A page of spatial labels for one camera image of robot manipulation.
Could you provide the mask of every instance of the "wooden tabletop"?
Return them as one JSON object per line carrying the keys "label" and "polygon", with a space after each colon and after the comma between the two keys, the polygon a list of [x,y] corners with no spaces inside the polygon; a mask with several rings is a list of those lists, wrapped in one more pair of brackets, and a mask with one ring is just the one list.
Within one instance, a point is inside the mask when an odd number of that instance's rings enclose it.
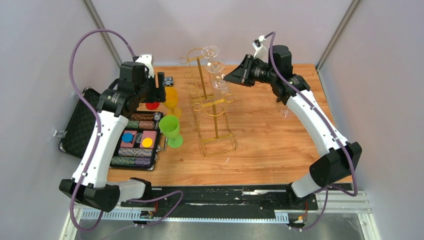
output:
{"label": "wooden tabletop", "polygon": [[[225,72],[235,67],[227,66]],[[293,67],[293,72],[303,76],[310,85],[318,104],[332,120],[314,65],[294,64]],[[191,78],[183,77],[189,67],[155,67],[154,70],[173,77],[178,107],[183,112],[179,119],[183,145],[159,152],[153,171],[110,169],[108,181],[136,177],[150,181],[153,186],[285,184],[305,175],[319,158],[298,118],[292,112],[287,118],[281,117],[280,110],[285,106],[276,102],[268,84],[258,82],[253,87],[236,84],[230,87],[234,102],[228,105],[226,112],[237,149],[204,157],[188,92],[194,83]],[[138,110],[146,110],[144,104],[140,104]],[[158,110],[167,112],[163,104]]]}

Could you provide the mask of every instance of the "white wall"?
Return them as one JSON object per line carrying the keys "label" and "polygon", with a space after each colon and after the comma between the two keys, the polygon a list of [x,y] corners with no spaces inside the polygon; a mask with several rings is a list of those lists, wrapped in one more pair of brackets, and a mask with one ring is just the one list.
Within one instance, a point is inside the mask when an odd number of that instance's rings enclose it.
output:
{"label": "white wall", "polygon": [[[58,239],[70,199],[59,191],[78,159],[58,150],[77,103],[68,67],[94,29],[79,0],[2,1],[0,7],[0,239]],[[102,89],[118,76],[100,36],[80,47],[75,78]]]}
{"label": "white wall", "polygon": [[[316,64],[350,2],[93,0],[104,26],[128,37],[136,54],[152,53],[156,65],[179,65],[189,50],[208,45],[218,46],[227,64],[239,64],[254,53],[252,41],[271,31],[294,63]],[[127,54],[125,46],[117,49]]]}
{"label": "white wall", "polygon": [[340,130],[363,149],[357,167],[383,240],[422,239],[424,2],[364,0],[322,81]]}

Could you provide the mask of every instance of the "gold metal rack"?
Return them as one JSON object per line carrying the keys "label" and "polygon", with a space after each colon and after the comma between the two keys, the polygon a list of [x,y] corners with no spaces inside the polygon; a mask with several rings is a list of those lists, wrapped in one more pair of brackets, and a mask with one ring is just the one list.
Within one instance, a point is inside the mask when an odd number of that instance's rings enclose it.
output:
{"label": "gold metal rack", "polygon": [[[188,64],[190,67],[190,70],[184,73],[184,77],[193,79],[194,86],[188,88],[188,93],[200,139],[201,150],[203,151],[203,155],[207,157],[236,150],[237,140],[230,130],[226,114],[227,105],[234,101],[234,96],[231,93],[225,93],[221,89],[213,89],[212,87],[210,87],[209,92],[216,91],[217,94],[207,94],[207,87],[205,86],[205,79],[203,77],[201,65],[201,59],[204,57],[200,54],[190,58],[191,53],[194,51],[200,53],[201,50],[202,48],[194,48],[190,50],[186,57],[180,58],[180,63]],[[196,68],[192,65],[192,61],[196,61]],[[200,79],[201,89],[198,85],[198,81],[196,80],[197,77],[192,72],[194,69],[198,70],[198,78]],[[214,136],[205,137],[209,132],[207,129],[203,129],[203,126],[207,127],[207,122],[211,119],[213,119]]]}

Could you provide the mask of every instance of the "green goblet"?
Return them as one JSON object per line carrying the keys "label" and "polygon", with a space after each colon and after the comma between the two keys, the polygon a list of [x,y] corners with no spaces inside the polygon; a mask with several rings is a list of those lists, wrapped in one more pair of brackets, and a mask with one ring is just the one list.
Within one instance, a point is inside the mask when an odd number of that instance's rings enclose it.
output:
{"label": "green goblet", "polygon": [[168,145],[171,148],[179,148],[183,144],[183,137],[180,135],[180,121],[173,115],[163,117],[159,122],[159,129],[168,138]]}

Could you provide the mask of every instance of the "yellow cup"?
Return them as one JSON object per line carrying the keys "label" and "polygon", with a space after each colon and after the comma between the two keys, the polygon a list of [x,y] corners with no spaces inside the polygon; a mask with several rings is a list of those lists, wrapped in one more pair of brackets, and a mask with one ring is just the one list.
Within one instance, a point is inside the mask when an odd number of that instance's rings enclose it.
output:
{"label": "yellow cup", "polygon": [[165,87],[165,93],[166,93],[166,101],[163,103],[163,105],[168,108],[167,115],[172,115],[177,118],[181,117],[182,111],[177,107],[178,105],[178,92],[175,88],[172,86]]}

